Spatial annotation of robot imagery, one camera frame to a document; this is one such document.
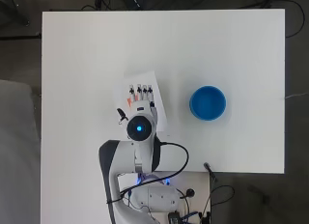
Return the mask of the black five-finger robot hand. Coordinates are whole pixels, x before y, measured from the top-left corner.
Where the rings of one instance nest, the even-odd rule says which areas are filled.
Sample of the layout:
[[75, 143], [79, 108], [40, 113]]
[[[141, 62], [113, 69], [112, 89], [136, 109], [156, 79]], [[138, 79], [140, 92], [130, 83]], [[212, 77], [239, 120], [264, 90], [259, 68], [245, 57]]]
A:
[[157, 126], [157, 111], [155, 107], [154, 90], [151, 85], [138, 84], [137, 87], [129, 86], [128, 99], [126, 100], [129, 111], [125, 112], [123, 108], [118, 108], [120, 116], [119, 125], [126, 125], [135, 116], [147, 118], [152, 127]]

